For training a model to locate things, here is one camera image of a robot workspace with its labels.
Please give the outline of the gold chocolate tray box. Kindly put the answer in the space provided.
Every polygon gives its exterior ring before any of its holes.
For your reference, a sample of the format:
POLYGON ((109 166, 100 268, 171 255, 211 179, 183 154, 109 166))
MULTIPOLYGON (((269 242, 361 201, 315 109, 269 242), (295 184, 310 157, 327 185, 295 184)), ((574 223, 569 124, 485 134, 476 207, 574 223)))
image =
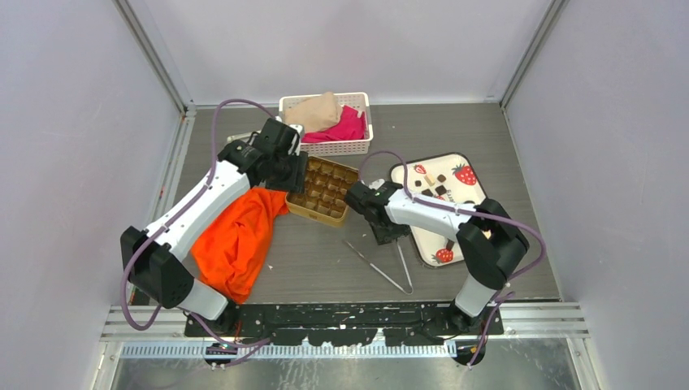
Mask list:
POLYGON ((341 228, 349 213, 345 195, 357 180, 357 169, 309 156, 304 192, 288 193, 288 210, 314 222, 341 228))

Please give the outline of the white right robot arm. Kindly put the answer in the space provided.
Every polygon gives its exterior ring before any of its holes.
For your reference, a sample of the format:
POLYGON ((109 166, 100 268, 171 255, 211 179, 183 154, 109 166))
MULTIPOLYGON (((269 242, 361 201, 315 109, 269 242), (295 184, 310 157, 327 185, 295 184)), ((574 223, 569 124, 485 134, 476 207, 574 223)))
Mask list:
POLYGON ((422 194, 409 195, 401 184, 381 180, 373 187, 353 184, 344 201, 369 223, 380 245, 408 236, 412 228, 458 245, 469 272, 451 312, 452 325, 460 333, 469 334, 481 325, 484 308, 530 248, 524 228, 490 198, 478 205, 454 204, 422 194))

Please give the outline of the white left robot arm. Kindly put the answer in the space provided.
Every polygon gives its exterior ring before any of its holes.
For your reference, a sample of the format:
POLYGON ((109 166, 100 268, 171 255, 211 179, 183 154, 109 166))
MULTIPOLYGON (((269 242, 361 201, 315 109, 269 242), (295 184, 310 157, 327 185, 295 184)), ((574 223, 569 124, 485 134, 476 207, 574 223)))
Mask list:
POLYGON ((301 150, 305 129, 269 118, 247 141, 237 139, 217 154, 211 169, 164 216, 120 237, 124 283, 132 284, 166 309, 179 308, 205 318, 219 336, 236 327, 230 300, 201 282, 183 265, 199 236, 250 189, 305 189, 308 154, 301 150))

